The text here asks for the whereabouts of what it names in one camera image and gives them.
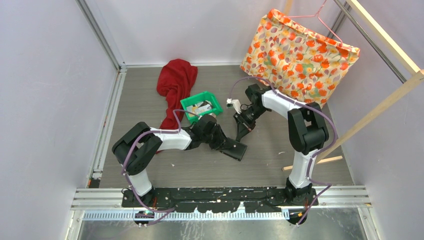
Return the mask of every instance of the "wooden rod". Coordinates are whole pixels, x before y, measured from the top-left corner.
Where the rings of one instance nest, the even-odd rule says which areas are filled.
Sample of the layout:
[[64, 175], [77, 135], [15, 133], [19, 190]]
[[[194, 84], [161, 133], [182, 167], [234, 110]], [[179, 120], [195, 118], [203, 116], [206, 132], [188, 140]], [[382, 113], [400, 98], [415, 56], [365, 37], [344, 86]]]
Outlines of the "wooden rod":
[[[343, 159], [342, 156], [329, 157], [329, 158], [326, 158], [326, 159], [322, 159], [321, 161], [317, 162], [316, 164], [325, 164], [325, 163], [334, 162], [334, 161], [341, 160], [341, 159]], [[292, 168], [293, 168], [293, 166], [285, 166], [285, 167], [282, 168], [282, 170], [287, 171], [287, 170], [290, 170]]]
[[376, 36], [388, 47], [390, 52], [399, 60], [409, 73], [415, 74], [420, 68], [402, 50], [402, 48], [389, 36], [389, 34], [378, 24], [378, 22], [365, 10], [357, 0], [346, 0], [352, 9], [365, 21]]
[[282, 11], [282, 13], [283, 13], [284, 15], [286, 15], [286, 16], [288, 16], [288, 15], [289, 15], [290, 10], [292, 9], [292, 3], [293, 3], [293, 0], [286, 0], [286, 1], [285, 1], [284, 10]]
[[372, 120], [376, 119], [380, 114], [386, 111], [390, 106], [396, 103], [399, 99], [403, 98], [410, 91], [416, 88], [420, 83], [424, 82], [424, 70], [420, 70], [415, 73], [410, 79], [408, 79], [404, 84], [402, 84], [398, 89], [396, 89], [392, 94], [390, 94], [386, 99], [384, 99], [380, 104], [378, 104], [373, 110], [371, 110], [367, 115], [365, 115], [361, 120], [359, 120], [351, 129], [349, 129], [343, 136], [339, 137], [335, 144], [331, 146], [326, 151], [322, 152], [316, 158], [317, 161], [325, 158], [355, 135], [359, 130], [363, 129], [367, 124]]

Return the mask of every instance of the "pink wire hanger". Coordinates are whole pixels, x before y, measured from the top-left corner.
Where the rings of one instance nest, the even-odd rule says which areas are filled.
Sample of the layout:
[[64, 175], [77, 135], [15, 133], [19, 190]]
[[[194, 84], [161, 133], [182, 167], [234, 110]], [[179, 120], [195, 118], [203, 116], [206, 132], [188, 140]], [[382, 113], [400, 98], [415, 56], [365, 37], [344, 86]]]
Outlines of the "pink wire hanger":
[[343, 41], [342, 41], [342, 39], [339, 37], [339, 36], [337, 36], [337, 34], [335, 34], [334, 32], [333, 32], [333, 30], [331, 30], [331, 28], [329, 28], [329, 26], [327, 26], [327, 24], [325, 24], [324, 23], [324, 21], [320, 18], [320, 12], [321, 12], [321, 10], [323, 9], [323, 7], [324, 7], [324, 5], [326, 4], [326, 2], [327, 2], [327, 0], [325, 0], [324, 1], [324, 3], [321, 5], [321, 7], [318, 9], [318, 11], [314, 14], [314, 15], [305, 15], [305, 16], [283, 16], [283, 18], [290, 18], [290, 19], [292, 19], [292, 18], [313, 18], [313, 17], [317, 17], [318, 18], [318, 20], [322, 23], [322, 24], [324, 24], [324, 26], [328, 29], [328, 30], [330, 30], [330, 32], [340, 41], [340, 43], [341, 43], [341, 45], [343, 46]]

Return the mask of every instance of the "gray floor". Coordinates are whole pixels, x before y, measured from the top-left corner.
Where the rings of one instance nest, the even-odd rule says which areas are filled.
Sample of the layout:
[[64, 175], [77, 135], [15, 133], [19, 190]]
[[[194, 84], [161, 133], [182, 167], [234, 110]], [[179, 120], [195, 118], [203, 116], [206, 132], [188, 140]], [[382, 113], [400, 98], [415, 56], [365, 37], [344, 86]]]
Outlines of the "gray floor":
[[[160, 67], [128, 70], [100, 181], [101, 188], [127, 186], [120, 175], [121, 166], [111, 152], [112, 145], [136, 123], [146, 122], [150, 127], [158, 128], [165, 118], [165, 97], [156, 92], [160, 72]], [[229, 138], [235, 138], [236, 124], [234, 110], [225, 108], [226, 99], [234, 82], [245, 76], [234, 65], [200, 66], [191, 90], [191, 95], [203, 91], [216, 95], [224, 108], [217, 121]], [[252, 83], [256, 81], [240, 82], [233, 91], [233, 99], [248, 103], [244, 91]], [[329, 114], [327, 107], [323, 111]], [[189, 125], [185, 117], [182, 124]], [[288, 136], [287, 120], [275, 112], [266, 112], [256, 121], [256, 128], [243, 138], [242, 142], [248, 148], [241, 162], [203, 144], [190, 151], [166, 150], [157, 154], [147, 167], [147, 173], [155, 187], [284, 186], [290, 172], [282, 171], [282, 167], [292, 165], [294, 157]], [[339, 155], [342, 155], [341, 148], [328, 157]], [[313, 177], [337, 185], [353, 184], [345, 160], [316, 165]]]

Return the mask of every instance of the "white cable clip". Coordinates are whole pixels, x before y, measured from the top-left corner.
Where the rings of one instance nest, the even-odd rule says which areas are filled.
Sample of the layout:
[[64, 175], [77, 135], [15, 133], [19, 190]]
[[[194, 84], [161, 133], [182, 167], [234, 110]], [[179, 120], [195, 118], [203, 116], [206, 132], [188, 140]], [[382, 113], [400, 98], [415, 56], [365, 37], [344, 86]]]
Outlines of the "white cable clip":
[[296, 100], [296, 99], [293, 99], [293, 105], [294, 105], [294, 107], [296, 107], [298, 104], [299, 101], [298, 100]]

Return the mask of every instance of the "lavender wall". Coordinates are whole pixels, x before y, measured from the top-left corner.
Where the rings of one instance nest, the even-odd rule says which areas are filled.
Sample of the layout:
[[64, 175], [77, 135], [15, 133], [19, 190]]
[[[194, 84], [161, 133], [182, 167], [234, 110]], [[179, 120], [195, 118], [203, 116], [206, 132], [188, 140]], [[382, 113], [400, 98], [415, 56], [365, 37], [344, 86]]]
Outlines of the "lavender wall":
[[[324, 0], [293, 1], [290, 15], [313, 15]], [[283, 10], [285, 0], [89, 0], [109, 42], [128, 65], [241, 62], [261, 17]], [[321, 18], [331, 27], [338, 13], [331, 0]], [[317, 19], [297, 19], [327, 35]]]
[[116, 70], [74, 0], [13, 0], [0, 73], [0, 239], [64, 239]]
[[[424, 2], [387, 0], [383, 5], [377, 0], [360, 2], [418, 66], [424, 68], [421, 31]], [[383, 46], [363, 21], [358, 21]], [[349, 20], [338, 34], [347, 44], [361, 48], [359, 60], [328, 103], [341, 136], [401, 82]], [[388, 55], [409, 78], [411, 75], [402, 65]], [[368, 190], [383, 239], [423, 237], [424, 215], [420, 207], [424, 198], [423, 92], [424, 84], [421, 84], [343, 145], [354, 182]]]

